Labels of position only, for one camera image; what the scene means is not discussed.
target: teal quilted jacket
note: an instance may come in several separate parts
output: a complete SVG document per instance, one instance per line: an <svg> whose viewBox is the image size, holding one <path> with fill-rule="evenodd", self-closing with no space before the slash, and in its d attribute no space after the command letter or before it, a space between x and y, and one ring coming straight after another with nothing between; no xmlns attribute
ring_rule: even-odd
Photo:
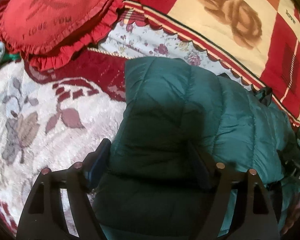
<svg viewBox="0 0 300 240"><path fill-rule="evenodd" d="M93 209L109 240L186 240L204 193L195 183L186 142L237 171L258 171L264 184L284 177L277 150L300 149L286 114L261 93L180 59L126 63L123 121ZM292 195L283 185L280 227ZM220 235L228 232L233 191Z"/></svg>

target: screw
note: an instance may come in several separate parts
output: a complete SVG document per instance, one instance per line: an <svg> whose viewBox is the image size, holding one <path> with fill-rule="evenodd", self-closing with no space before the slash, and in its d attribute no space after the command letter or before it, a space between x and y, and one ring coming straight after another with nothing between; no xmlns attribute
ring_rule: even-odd
<svg viewBox="0 0 300 240"><path fill-rule="evenodd" d="M73 165L76 169L79 169L82 167L82 162L76 162L74 165Z"/></svg>
<svg viewBox="0 0 300 240"><path fill-rule="evenodd" d="M46 174L48 174L50 172L50 169L49 168L44 168L44 169L42 169L42 171L41 171L41 173L43 174L43 175L46 175Z"/></svg>
<svg viewBox="0 0 300 240"><path fill-rule="evenodd" d="M226 167L223 163L217 163L216 165L217 165L217 168L221 169L221 170Z"/></svg>
<svg viewBox="0 0 300 240"><path fill-rule="evenodd" d="M251 175L256 175L257 174L257 171L255 169L250 169L249 172L250 172Z"/></svg>

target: white floral sheet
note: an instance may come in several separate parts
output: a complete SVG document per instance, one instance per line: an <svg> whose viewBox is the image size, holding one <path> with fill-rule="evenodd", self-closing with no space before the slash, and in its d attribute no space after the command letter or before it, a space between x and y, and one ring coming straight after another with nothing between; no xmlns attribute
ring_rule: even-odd
<svg viewBox="0 0 300 240"><path fill-rule="evenodd" d="M241 83L205 51L149 26L119 22L99 48L127 57L181 58L215 74L225 72ZM84 64L77 68L84 73ZM103 138L112 140L125 110L124 92L114 79L102 90L100 80L94 82L86 74L60 77L53 70L42 74L26 69L23 61L0 69L0 216L14 233L41 169L66 169L94 151ZM69 231L76 235L65 191L62 196Z"/></svg>

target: bed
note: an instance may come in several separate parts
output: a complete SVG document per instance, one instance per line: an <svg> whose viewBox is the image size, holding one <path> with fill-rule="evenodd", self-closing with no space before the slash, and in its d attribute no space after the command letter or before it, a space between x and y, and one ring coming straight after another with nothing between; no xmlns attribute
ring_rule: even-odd
<svg viewBox="0 0 300 240"><path fill-rule="evenodd" d="M300 14L290 0L249 0L261 3L259 9L272 6L270 12L258 11L265 29L252 40L213 16L212 2L202 1L210 9L202 11L209 30L204 36L178 12L182 1L170 1L167 9L152 0L127 0L108 36L63 68L39 72L24 60L1 66L0 218L12 233L43 168L66 169L103 138L114 138L125 110L124 62L129 58L181 58L216 75L226 73L247 90L271 86L274 101L293 126L300 126ZM251 33L258 36L255 23ZM287 28L293 45L280 37ZM62 198L69 231L76 235L65 191Z"/></svg>

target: red pillow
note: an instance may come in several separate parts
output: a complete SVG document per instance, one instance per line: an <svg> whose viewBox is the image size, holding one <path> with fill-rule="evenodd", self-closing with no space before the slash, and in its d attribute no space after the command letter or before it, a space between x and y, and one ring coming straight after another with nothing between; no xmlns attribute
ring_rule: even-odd
<svg viewBox="0 0 300 240"><path fill-rule="evenodd" d="M39 70L59 68L98 42L117 20L123 0L1 0L0 40Z"/></svg>

